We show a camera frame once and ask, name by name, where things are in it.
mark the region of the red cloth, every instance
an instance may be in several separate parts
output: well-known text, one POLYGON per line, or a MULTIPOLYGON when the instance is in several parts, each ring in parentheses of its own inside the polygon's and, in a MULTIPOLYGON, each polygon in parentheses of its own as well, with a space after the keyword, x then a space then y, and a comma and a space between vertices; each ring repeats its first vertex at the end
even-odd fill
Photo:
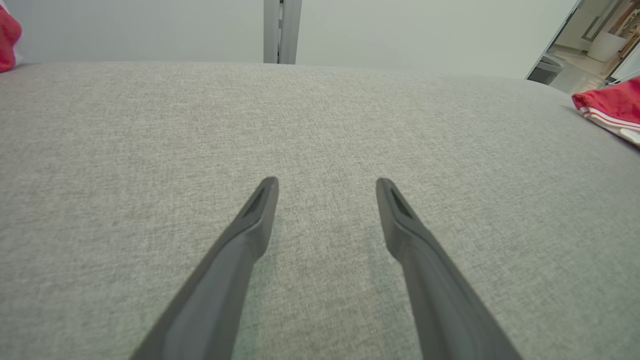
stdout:
POLYGON ((572 99, 584 117, 603 127, 640 131, 640 76, 572 99))
POLYGON ((0 6, 0 72, 15 66, 13 47, 21 34, 20 24, 0 6))

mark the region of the fabric texture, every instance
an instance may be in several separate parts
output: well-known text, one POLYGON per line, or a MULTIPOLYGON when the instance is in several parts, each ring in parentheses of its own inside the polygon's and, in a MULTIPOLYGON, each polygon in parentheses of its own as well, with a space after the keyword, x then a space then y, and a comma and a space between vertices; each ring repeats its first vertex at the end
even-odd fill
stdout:
POLYGON ((584 117, 640 145, 640 78, 572 96, 584 117))
POLYGON ((392 179, 524 359, 640 354, 640 153, 525 80, 223 63, 0 76, 0 358, 125 359, 277 176, 235 359, 419 359, 392 179))

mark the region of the doorway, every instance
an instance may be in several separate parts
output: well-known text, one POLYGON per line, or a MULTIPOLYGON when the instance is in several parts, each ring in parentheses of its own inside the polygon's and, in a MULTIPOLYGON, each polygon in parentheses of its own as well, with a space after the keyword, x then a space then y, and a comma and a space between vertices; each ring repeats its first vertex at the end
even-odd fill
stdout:
POLYGON ((601 88, 640 42, 640 0, 582 0, 545 56, 563 70, 550 86, 575 94, 601 88))

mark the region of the white wall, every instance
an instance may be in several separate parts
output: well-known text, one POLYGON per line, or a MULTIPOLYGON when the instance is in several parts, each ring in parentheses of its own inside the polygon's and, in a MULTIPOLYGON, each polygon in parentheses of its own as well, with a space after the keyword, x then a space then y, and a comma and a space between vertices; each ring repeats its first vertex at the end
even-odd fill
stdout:
POLYGON ((557 45, 572 47, 578 50, 589 50, 591 42, 582 38, 584 32, 589 28, 589 25, 593 22, 593 19, 597 15, 585 11, 583 9, 576 9, 575 13, 569 23, 566 25, 558 39, 557 45))
POLYGON ((303 0, 296 64, 524 78, 576 0, 303 0))
POLYGON ((263 0, 6 0, 26 62, 262 62, 263 0))

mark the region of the white floor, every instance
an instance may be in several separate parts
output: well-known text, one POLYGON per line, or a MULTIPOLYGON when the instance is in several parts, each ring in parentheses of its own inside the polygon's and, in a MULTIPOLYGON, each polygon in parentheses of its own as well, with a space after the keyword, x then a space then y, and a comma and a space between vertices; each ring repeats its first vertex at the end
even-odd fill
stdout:
POLYGON ((562 49, 551 49, 550 53, 564 60, 564 69, 551 82, 552 88, 573 95, 604 85, 606 75, 600 75, 604 63, 562 49))
POLYGON ((605 63, 600 62, 596 59, 592 59, 589 56, 586 56, 582 53, 573 53, 571 51, 567 51, 564 49, 551 48, 550 53, 553 53, 557 57, 563 59, 564 61, 579 67, 586 72, 601 77, 605 79, 608 74, 602 74, 605 63))
POLYGON ((570 63, 556 76, 549 86, 573 95, 579 92, 601 88, 605 79, 586 72, 570 63))

